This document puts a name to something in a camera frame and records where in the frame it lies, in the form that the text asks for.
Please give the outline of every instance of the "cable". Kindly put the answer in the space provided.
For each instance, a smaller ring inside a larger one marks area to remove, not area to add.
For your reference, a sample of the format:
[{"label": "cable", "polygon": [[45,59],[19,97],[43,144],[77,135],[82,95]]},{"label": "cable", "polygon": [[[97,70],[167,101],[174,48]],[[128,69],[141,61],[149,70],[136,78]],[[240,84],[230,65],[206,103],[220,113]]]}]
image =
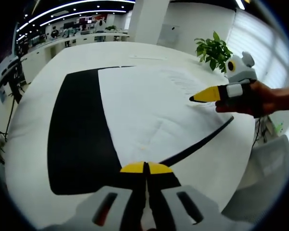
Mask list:
[{"label": "cable", "polygon": [[255,143],[256,143],[256,141],[257,141],[257,138],[258,138],[258,136],[259,136],[260,125],[261,125],[261,117],[259,118],[258,122],[259,122],[259,125],[258,125],[257,135],[256,135],[255,141],[254,141],[254,143],[252,144],[252,147],[251,147],[251,148],[254,147],[254,145],[255,145]]},{"label": "cable", "polygon": [[8,126],[6,127],[6,131],[5,131],[5,135],[4,135],[5,142],[7,141],[6,137],[8,135],[8,129],[9,129],[10,121],[11,121],[13,110],[14,110],[14,104],[15,104],[15,98],[13,98],[13,103],[12,103],[12,109],[11,109],[11,113],[10,113],[10,117],[9,117],[9,122],[8,122]]}]

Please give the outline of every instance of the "computer monitor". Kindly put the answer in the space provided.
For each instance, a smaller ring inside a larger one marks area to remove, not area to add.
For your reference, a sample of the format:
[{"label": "computer monitor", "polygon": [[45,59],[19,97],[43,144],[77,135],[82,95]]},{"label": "computer monitor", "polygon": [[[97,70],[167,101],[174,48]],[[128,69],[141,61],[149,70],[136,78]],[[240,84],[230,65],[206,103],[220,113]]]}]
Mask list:
[{"label": "computer monitor", "polygon": [[69,29],[69,28],[72,28],[73,25],[74,25],[74,22],[64,23],[64,25],[63,25],[63,29]]}]

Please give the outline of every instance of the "chair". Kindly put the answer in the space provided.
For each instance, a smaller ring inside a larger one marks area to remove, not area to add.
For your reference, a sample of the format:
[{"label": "chair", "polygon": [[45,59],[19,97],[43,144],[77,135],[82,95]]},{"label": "chair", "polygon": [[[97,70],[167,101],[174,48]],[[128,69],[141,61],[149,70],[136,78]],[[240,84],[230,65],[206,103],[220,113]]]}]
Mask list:
[{"label": "chair", "polygon": [[250,162],[261,177],[253,185],[237,190],[222,214],[232,220],[256,224],[270,210],[289,179],[286,135],[253,148]]}]

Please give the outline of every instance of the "person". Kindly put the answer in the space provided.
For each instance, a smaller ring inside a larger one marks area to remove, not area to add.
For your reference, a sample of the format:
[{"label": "person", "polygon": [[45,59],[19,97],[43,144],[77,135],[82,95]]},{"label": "person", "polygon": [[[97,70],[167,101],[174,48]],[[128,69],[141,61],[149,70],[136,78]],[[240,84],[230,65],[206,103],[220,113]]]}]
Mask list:
[{"label": "person", "polygon": [[[106,29],[106,23],[103,20],[99,20],[98,22],[95,23],[95,32],[96,33],[104,33]],[[96,37],[98,42],[103,42],[104,37],[99,36]]]},{"label": "person", "polygon": [[50,34],[50,36],[53,38],[53,39],[55,39],[55,38],[57,38],[58,37],[58,35],[59,35],[59,31],[56,29],[56,27],[54,26],[53,27],[53,31],[52,31],[52,33]]},{"label": "person", "polygon": [[[289,88],[271,89],[259,81],[255,81],[250,87],[252,91],[258,94],[262,101],[263,116],[276,111],[289,110]],[[238,112],[254,116],[251,108],[240,102],[234,106],[228,106],[224,102],[217,101],[215,106],[216,111],[219,113]]]}]

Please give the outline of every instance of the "white pillar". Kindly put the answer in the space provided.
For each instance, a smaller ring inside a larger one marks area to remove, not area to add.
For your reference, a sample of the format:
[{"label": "white pillar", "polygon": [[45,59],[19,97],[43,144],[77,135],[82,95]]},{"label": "white pillar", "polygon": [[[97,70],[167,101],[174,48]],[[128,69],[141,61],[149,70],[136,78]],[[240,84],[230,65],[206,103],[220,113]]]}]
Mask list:
[{"label": "white pillar", "polygon": [[135,42],[157,44],[169,0],[136,0],[129,35]]},{"label": "white pillar", "polygon": [[114,24],[114,21],[115,21],[115,15],[112,13],[109,13],[106,19],[106,26],[112,26]]}]

